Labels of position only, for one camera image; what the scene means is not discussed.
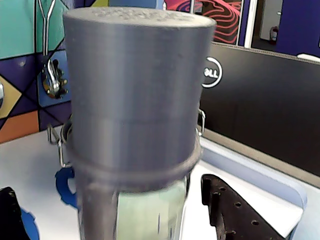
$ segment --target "black 3d-printed bracket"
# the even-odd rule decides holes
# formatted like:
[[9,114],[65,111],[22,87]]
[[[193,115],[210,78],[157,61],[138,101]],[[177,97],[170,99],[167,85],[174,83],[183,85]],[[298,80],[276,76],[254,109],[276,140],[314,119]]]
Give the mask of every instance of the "black 3d-printed bracket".
[[203,175],[201,196],[218,240],[285,240],[221,178]]
[[0,240],[30,240],[16,193],[11,187],[0,189]]

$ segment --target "pink wavy pattern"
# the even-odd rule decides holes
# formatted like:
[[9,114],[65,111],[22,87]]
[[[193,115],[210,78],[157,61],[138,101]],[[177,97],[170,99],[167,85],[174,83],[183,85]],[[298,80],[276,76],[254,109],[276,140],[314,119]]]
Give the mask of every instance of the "pink wavy pattern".
[[[190,11],[190,1],[168,0],[169,10]],[[239,0],[196,0],[194,9],[202,8],[202,15],[210,17],[217,22],[214,33],[214,41],[235,45],[238,37],[239,19],[242,2]]]

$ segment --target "fire extinguisher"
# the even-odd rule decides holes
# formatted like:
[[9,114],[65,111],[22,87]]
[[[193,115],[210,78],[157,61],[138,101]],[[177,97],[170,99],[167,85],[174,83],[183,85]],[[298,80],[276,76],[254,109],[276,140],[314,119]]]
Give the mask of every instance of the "fire extinguisher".
[[279,27],[273,26],[270,30],[270,43],[276,45],[278,37]]

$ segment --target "clear plastic container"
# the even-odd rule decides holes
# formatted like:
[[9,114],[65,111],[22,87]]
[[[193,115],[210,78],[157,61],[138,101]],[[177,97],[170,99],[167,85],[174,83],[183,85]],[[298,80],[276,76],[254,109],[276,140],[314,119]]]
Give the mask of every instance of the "clear plastic container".
[[179,240],[186,180],[158,191],[120,193],[116,240]]
[[146,192],[117,192],[75,169],[81,240],[179,240],[187,180]]

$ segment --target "dell logo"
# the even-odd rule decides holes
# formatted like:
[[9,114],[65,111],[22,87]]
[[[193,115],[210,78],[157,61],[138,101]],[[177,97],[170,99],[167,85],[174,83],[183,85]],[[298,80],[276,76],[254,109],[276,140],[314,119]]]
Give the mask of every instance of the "dell logo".
[[202,87],[209,89],[216,86],[222,79],[222,66],[218,60],[213,57],[208,56],[207,61],[213,63],[213,68],[206,67],[203,71],[203,74],[206,78],[210,78],[210,83],[203,83]]

